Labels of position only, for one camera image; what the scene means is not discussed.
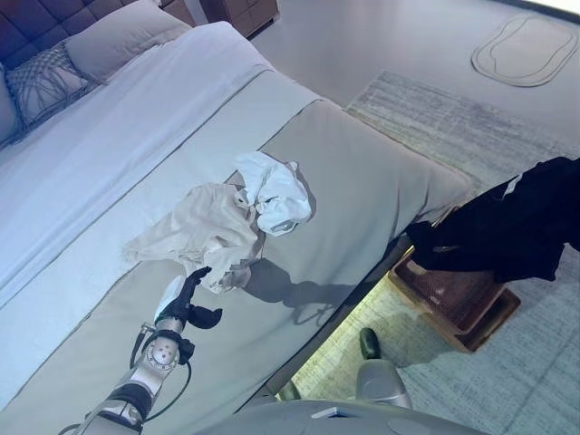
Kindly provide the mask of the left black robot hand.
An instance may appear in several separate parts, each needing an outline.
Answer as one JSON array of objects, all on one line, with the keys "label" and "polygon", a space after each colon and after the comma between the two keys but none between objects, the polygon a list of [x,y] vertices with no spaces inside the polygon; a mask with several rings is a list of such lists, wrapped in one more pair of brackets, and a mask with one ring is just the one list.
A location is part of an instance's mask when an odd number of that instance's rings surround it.
[{"label": "left black robot hand", "polygon": [[154,315],[154,324],[159,327],[165,321],[177,321],[182,332],[187,324],[199,329],[208,330],[218,325],[223,310],[209,310],[203,306],[193,305],[191,299],[195,289],[201,284],[201,279],[209,274],[209,266],[195,270],[187,277],[179,275],[167,286],[157,311]]}]

